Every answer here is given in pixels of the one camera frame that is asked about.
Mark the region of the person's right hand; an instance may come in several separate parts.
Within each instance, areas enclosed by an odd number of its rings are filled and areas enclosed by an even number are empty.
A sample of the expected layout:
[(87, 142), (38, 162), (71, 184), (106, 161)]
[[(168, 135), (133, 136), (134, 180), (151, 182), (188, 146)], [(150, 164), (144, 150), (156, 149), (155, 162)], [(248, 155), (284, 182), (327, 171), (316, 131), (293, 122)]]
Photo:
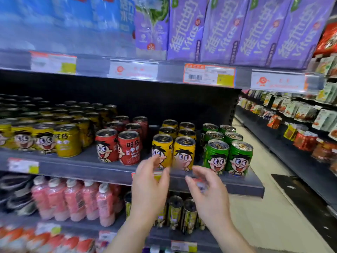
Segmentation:
[(196, 209), (208, 229), (221, 224), (233, 223), (230, 216), (229, 195), (220, 177), (211, 169), (193, 166), (193, 173), (204, 178), (208, 189), (201, 191), (201, 199), (194, 199)]

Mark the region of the person's left hand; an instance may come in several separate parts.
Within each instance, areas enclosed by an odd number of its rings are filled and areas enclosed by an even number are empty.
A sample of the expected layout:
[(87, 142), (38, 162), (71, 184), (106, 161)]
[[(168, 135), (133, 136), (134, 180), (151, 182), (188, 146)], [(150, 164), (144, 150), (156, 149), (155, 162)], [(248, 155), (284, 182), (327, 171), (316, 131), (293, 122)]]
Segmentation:
[(168, 191), (159, 191), (154, 175), (158, 156), (152, 156), (140, 162), (133, 176), (132, 203), (130, 215), (140, 217), (158, 217), (163, 209)]

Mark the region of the person's right forearm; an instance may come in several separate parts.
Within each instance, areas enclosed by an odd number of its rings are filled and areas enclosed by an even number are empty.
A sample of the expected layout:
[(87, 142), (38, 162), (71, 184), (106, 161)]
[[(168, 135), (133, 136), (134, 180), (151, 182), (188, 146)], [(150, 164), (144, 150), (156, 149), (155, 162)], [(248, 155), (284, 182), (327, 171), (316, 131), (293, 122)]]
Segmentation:
[(211, 233), (223, 253), (256, 253), (233, 223), (215, 226)]

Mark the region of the group of yellow cartoon cans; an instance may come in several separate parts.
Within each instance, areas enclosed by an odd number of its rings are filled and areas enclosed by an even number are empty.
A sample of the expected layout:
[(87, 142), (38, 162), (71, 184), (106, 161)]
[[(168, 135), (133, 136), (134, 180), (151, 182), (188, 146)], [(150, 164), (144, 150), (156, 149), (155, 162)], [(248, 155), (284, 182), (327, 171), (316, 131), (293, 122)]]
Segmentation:
[(157, 167), (167, 167), (190, 171), (196, 151), (196, 127), (191, 122), (166, 119), (153, 137), (151, 155), (158, 156)]

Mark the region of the group of red cartoon cans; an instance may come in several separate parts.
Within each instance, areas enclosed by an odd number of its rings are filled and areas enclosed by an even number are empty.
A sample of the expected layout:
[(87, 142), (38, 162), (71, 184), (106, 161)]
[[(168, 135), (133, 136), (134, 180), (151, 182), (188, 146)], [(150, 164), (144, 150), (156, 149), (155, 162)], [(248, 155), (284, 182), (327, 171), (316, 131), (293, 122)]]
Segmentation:
[(120, 161), (124, 166), (140, 162), (142, 150), (142, 127), (139, 123), (107, 123), (106, 128), (96, 132), (96, 151), (100, 162)]

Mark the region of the group of green cartoon cans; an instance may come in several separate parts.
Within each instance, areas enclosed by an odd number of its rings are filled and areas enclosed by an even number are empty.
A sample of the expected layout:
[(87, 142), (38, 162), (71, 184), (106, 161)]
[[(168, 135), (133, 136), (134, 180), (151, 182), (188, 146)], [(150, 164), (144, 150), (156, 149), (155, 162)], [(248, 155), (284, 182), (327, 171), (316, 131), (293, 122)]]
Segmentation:
[(203, 166), (217, 175), (228, 172), (244, 177), (253, 157), (253, 146), (243, 141), (243, 136), (230, 125), (205, 123), (202, 129)]

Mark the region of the white yellow price tag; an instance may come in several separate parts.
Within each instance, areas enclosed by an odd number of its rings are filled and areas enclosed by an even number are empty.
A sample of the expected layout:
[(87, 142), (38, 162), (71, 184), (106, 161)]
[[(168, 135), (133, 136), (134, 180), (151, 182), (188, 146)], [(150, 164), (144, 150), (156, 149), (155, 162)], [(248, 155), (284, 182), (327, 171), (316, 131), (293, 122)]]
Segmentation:
[(7, 166), (9, 171), (16, 173), (38, 174), (39, 162), (22, 158), (8, 158)]
[(197, 243), (172, 240), (171, 250), (175, 252), (197, 253)]
[(30, 51), (31, 71), (42, 73), (76, 74), (77, 56)]
[(61, 234), (61, 225), (54, 223), (38, 222), (36, 225), (35, 234), (40, 235), (43, 233), (49, 233), (50, 236), (56, 236)]

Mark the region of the row of pink drink bottles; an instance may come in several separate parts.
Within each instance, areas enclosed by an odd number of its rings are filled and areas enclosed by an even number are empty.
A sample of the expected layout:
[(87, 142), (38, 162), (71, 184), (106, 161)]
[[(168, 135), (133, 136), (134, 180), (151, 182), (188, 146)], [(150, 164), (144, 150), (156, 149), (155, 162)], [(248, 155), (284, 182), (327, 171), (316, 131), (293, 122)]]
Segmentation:
[(109, 227), (124, 208), (121, 186), (92, 180), (37, 176), (33, 179), (32, 199), (42, 220), (79, 222), (99, 220)]

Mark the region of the group of gold cartoon cans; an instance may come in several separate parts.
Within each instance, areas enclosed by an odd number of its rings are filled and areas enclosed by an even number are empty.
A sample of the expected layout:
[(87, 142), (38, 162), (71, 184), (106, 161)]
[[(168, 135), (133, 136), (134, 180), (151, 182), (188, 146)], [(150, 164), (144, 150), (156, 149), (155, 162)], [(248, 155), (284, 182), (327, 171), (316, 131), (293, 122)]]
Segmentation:
[(95, 133), (116, 115), (113, 104), (53, 103), (0, 93), (0, 149), (74, 157), (92, 145)]

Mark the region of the orange bordered price tag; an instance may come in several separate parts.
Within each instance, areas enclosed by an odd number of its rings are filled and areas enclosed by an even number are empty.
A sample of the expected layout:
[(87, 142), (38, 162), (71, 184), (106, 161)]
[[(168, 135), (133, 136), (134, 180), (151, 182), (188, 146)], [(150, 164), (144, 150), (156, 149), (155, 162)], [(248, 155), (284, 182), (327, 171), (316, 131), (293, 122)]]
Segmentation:
[(234, 88), (236, 69), (234, 67), (186, 63), (183, 83)]

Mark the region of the white logo shelf strip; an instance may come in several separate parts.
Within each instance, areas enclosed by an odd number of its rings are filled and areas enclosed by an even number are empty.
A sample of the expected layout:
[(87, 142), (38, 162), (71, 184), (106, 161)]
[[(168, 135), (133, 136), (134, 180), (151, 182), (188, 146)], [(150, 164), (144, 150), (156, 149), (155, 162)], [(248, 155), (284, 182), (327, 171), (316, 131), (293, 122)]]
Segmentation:
[(308, 90), (306, 74), (253, 69), (251, 72), (252, 90), (305, 93)]
[(155, 81), (158, 77), (158, 63), (144, 63), (131, 61), (110, 61), (107, 74), (113, 79), (132, 79)]

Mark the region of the purple drink carton pack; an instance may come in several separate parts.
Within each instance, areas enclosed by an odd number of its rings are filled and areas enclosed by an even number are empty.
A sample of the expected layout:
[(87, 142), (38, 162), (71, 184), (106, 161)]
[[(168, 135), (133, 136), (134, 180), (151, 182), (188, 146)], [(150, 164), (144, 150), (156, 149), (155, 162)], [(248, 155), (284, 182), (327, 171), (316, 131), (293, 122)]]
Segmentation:
[(140, 59), (167, 59), (170, 0), (135, 0), (136, 55)]
[(269, 67), (292, 0), (250, 0), (235, 65)]
[(292, 0), (271, 68), (306, 70), (336, 0)]
[(210, 0), (200, 61), (234, 64), (250, 0)]
[(171, 0), (167, 60), (200, 61), (208, 0)]

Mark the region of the pile of black white packages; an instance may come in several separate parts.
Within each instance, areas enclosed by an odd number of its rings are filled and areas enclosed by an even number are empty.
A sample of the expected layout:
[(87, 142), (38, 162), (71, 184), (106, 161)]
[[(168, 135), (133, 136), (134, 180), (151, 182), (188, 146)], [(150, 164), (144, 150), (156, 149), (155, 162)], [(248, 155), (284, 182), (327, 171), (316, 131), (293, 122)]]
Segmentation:
[(34, 175), (5, 174), (0, 177), (0, 212), (30, 216), (37, 207), (32, 197)]

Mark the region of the row of blue carton packs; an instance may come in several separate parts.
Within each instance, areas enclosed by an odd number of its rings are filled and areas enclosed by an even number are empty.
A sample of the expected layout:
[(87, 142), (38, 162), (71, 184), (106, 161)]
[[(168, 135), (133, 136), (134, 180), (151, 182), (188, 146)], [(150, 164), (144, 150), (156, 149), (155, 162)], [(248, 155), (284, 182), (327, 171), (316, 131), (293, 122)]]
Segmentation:
[(133, 0), (0, 0), (0, 49), (135, 58)]

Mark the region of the red snack packets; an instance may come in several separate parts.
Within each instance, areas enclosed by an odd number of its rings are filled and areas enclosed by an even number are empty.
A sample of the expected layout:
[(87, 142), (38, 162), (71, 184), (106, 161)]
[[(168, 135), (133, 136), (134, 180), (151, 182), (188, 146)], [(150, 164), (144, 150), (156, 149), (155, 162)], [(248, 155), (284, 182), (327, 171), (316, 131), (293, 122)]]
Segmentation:
[(323, 35), (317, 44), (314, 55), (328, 55), (337, 53), (337, 22), (326, 26)]

